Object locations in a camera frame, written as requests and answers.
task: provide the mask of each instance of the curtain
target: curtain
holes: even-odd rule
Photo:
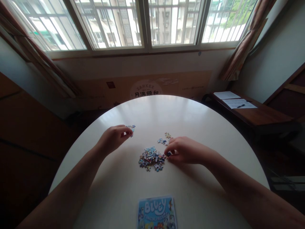
[[[276,0],[258,0],[249,30],[236,47],[225,67],[222,69],[220,79],[224,81],[238,80],[243,63],[256,41],[256,35],[259,32],[259,28],[275,2]]]
[[[14,37],[27,58],[47,81],[65,98],[75,98],[80,90],[69,80],[53,61],[28,36],[8,8],[0,1],[0,24]]]

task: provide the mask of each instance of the sheet of paper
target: sheet of paper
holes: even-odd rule
[[[216,95],[220,99],[238,99],[240,96],[234,94],[233,92],[214,92],[214,95]]]
[[[239,106],[244,106],[237,108],[237,109],[244,109],[244,108],[257,108],[254,106],[252,103],[247,102],[245,99],[228,99],[228,100],[223,100],[231,109],[236,109]]]

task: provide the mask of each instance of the wooden bench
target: wooden bench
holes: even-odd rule
[[[290,141],[294,139],[302,130],[300,123],[296,122],[292,117],[289,117],[236,91],[232,92],[240,96],[239,99],[245,99],[248,102],[251,102],[257,108],[231,109],[213,93],[206,94],[202,98],[201,102],[205,104],[207,98],[216,101],[216,103],[222,107],[225,112],[233,114],[233,116],[237,117],[243,124],[250,127],[254,132],[254,138],[256,141],[259,140],[262,135],[280,134],[286,134],[284,137],[282,137],[283,141]]]

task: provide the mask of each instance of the circular logo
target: circular logo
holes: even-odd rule
[[[156,94],[163,94],[163,92],[160,85],[152,82],[152,80],[140,80],[136,82],[130,89],[131,99]]]

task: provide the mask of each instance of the window frame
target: window frame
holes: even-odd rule
[[[240,41],[226,41],[226,42],[211,42],[202,43],[204,28],[206,25],[208,12],[212,0],[202,0],[200,4],[196,32],[195,44],[169,44],[152,46],[151,28],[150,28],[150,10],[148,0],[137,0],[136,9],[139,22],[139,35],[142,46],[124,46],[107,49],[94,49],[94,45],[90,40],[90,35],[85,29],[86,26],[81,18],[74,0],[63,0],[66,8],[78,29],[78,32],[87,48],[87,50],[67,50],[67,51],[46,51],[51,59],[67,59],[67,58],[82,58],[82,57],[96,57],[96,56],[112,56],[112,55],[131,55],[131,54],[149,54],[149,53],[165,53],[165,52],[186,52],[186,51],[204,51],[204,50],[219,50],[219,49],[233,49]],[[240,40],[245,36],[250,20],[247,21],[245,29],[241,35]]]

